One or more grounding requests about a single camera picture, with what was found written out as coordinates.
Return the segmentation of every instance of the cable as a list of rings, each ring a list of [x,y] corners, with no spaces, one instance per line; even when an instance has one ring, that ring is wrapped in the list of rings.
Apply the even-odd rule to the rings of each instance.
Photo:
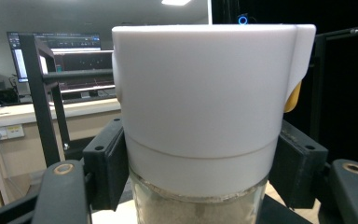
[[[5,157],[4,157],[4,154],[2,153],[2,149],[1,149],[1,138],[2,138],[2,134],[0,134],[0,154],[1,154],[1,157],[2,157],[2,163],[4,164],[4,168],[5,168],[5,171],[7,173],[7,179],[13,185],[13,187],[16,189],[16,191],[20,194],[20,196],[23,197],[23,196],[25,196],[25,194],[22,192],[20,187],[11,179],[11,176],[8,173],[7,164],[5,162]]]

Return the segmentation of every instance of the black metal frame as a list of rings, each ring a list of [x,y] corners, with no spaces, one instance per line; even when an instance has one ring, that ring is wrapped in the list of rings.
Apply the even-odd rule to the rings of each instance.
[[[310,111],[310,137],[315,141],[319,141],[319,130],[321,122],[321,110],[323,99],[323,84],[324,84],[324,64],[325,51],[327,42],[341,38],[350,38],[358,36],[358,27],[329,32],[315,36],[315,45],[313,59],[315,62],[315,70],[313,73],[312,86],[312,102]]]
[[[358,223],[358,163],[330,166],[325,157],[325,148],[284,121],[269,181],[293,209],[320,200],[321,223]],[[0,223],[90,223],[91,208],[117,209],[128,176],[123,128],[114,119],[85,148],[84,160],[49,166],[38,195],[1,207]],[[258,224],[268,223],[309,222],[266,195]]]
[[[19,34],[21,49],[23,52],[25,68],[28,75],[31,96],[34,103],[34,112],[39,129],[42,148],[47,167],[60,161],[60,155],[55,137],[54,126],[48,103],[48,93],[51,92],[54,102],[57,121],[62,139],[62,148],[80,147],[81,149],[90,141],[71,141],[66,124],[65,110],[63,108],[62,96],[59,82],[81,77],[113,77],[112,69],[101,69],[98,71],[71,71],[53,72],[55,62],[53,52],[41,41],[34,38],[33,34]],[[44,75],[41,69],[39,56],[45,57],[48,64],[48,74]]]

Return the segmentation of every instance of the yellow handle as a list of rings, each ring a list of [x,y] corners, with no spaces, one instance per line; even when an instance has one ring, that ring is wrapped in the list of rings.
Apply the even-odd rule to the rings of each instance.
[[[298,102],[298,95],[300,94],[301,89],[301,81],[296,85],[295,89],[290,93],[289,99],[286,101],[286,105],[284,106],[284,113],[292,111]]]

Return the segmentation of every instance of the clear plastic container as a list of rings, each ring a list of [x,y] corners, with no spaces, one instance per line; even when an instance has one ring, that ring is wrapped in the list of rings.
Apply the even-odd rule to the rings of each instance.
[[[139,224],[255,223],[267,178],[249,189],[215,197],[187,197],[148,183],[130,169]]]

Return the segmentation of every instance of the ceiling light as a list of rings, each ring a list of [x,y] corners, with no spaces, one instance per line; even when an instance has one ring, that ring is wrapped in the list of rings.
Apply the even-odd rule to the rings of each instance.
[[[162,0],[162,4],[171,6],[184,6],[191,0]]]

